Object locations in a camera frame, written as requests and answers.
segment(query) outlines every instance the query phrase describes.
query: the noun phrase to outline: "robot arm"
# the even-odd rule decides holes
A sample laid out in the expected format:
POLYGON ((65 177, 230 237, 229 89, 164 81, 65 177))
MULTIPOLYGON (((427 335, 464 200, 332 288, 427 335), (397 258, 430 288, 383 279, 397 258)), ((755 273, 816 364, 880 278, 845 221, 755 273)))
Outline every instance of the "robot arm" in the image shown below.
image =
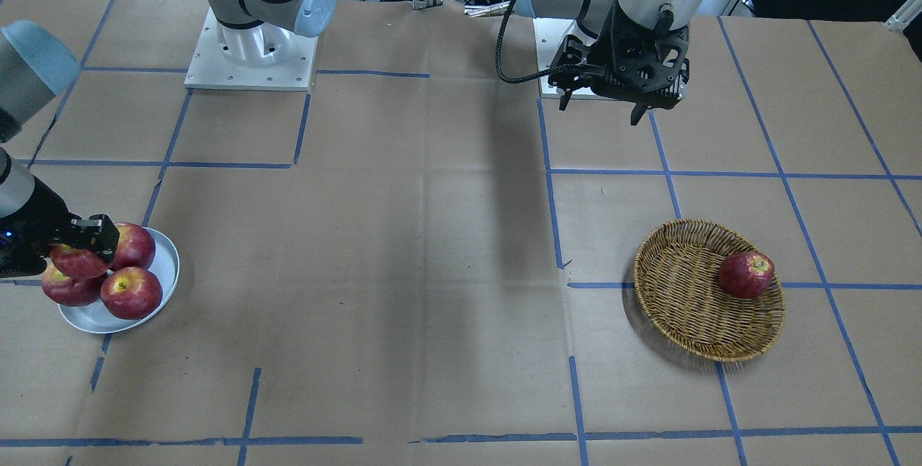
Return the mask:
MULTIPOLYGON (((29 21, 0 27, 0 141, 7 142, 79 74, 47 30, 29 21)), ((0 148, 0 278, 37 275, 50 246, 86 248, 112 262, 118 229, 108 216, 82 220, 62 198, 0 148)))
MULTIPOLYGON (((671 109, 685 96, 689 81, 689 20, 702 0, 614 0, 599 36, 563 38, 547 76, 566 109, 576 89, 590 88, 601 97, 633 102, 631 125, 652 108, 671 109)), ((501 36, 497 39, 497 52, 501 36)), ((507 82, 500 69, 497 71, 507 82)))

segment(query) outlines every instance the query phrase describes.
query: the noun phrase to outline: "red apple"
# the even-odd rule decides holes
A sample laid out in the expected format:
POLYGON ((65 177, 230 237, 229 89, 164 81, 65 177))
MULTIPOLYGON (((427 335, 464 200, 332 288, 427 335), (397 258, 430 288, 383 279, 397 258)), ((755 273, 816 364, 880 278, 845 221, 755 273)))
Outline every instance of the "red apple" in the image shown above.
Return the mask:
POLYGON ((115 223, 118 229, 118 247, 112 259, 112 271, 138 266, 147 269, 154 262, 154 238, 144 227, 135 223, 115 223))
POLYGON ((774 280, 774 263, 761 252, 740 252, 724 259, 717 273, 720 288, 740 299, 762 295, 774 280))
POLYGON ((102 283, 101 296, 110 313, 137 321, 157 309, 164 298, 164 289, 157 276, 147 269, 129 266, 109 275, 102 283))
POLYGON ((55 265, 49 264, 42 273, 42 291, 60 305, 79 308, 82 305, 93 304, 99 299, 99 291, 105 279, 105 275, 91 279, 74 279, 61 273, 55 265))
POLYGON ((102 257, 90 250, 73 246, 54 245, 48 251, 48 256, 61 273, 78 280, 98 277, 109 269, 109 263, 102 260, 102 257))

